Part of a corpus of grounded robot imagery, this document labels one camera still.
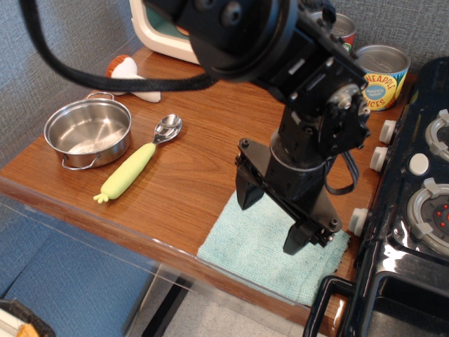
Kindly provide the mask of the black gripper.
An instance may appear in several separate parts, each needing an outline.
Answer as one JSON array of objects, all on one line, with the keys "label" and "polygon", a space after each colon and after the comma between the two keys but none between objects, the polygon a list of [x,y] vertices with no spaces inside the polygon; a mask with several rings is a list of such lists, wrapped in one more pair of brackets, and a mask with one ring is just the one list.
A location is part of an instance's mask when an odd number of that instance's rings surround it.
[{"label": "black gripper", "polygon": [[331,204],[325,181],[332,158],[309,168],[284,149],[244,138],[236,157],[236,195],[242,210],[267,195],[293,219],[283,252],[295,255],[308,244],[326,246],[341,230],[342,221]]}]

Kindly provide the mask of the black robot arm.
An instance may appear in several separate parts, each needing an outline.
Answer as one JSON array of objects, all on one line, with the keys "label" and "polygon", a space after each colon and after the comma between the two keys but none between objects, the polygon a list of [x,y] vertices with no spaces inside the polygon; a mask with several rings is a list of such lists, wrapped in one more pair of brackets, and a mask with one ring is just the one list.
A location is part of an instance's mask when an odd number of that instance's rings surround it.
[{"label": "black robot arm", "polygon": [[364,71],[328,24],[301,1],[147,1],[189,33],[197,60],[214,79],[248,81],[284,111],[268,145],[244,138],[236,157],[239,206],[271,197],[294,221],[283,251],[325,246],[342,227],[328,195],[328,173],[342,156],[353,178],[351,150],[370,132]]}]

